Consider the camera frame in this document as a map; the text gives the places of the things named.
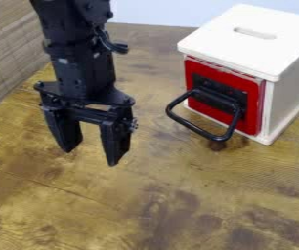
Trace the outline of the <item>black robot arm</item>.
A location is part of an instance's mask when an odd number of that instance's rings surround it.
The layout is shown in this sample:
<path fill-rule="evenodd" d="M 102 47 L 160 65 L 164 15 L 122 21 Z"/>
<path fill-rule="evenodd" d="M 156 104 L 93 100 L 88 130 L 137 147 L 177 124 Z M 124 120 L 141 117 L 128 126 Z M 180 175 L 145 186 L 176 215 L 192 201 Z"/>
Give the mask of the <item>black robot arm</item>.
<path fill-rule="evenodd" d="M 116 86 L 113 55 L 129 47 L 110 41 L 104 28 L 110 0 L 29 0 L 44 34 L 56 80 L 37 82 L 41 109 L 57 145 L 72 151 L 84 140 L 81 124 L 94 124 L 106 162 L 118 164 L 137 127 L 136 100 Z"/>

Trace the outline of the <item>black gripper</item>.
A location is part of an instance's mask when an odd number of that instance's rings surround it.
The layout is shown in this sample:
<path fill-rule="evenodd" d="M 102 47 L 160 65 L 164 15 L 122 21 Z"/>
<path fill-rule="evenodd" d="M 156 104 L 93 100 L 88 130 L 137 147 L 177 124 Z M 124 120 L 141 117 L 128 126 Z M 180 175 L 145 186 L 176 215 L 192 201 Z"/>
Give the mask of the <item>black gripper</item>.
<path fill-rule="evenodd" d="M 54 81 L 34 84 L 48 129 L 60 148 L 69 153 L 82 142 L 80 122 L 100 124 L 100 138 L 109 166 L 130 149 L 138 128 L 134 99 L 116 87 L 112 49 L 100 42 L 44 46 L 54 70 Z"/>

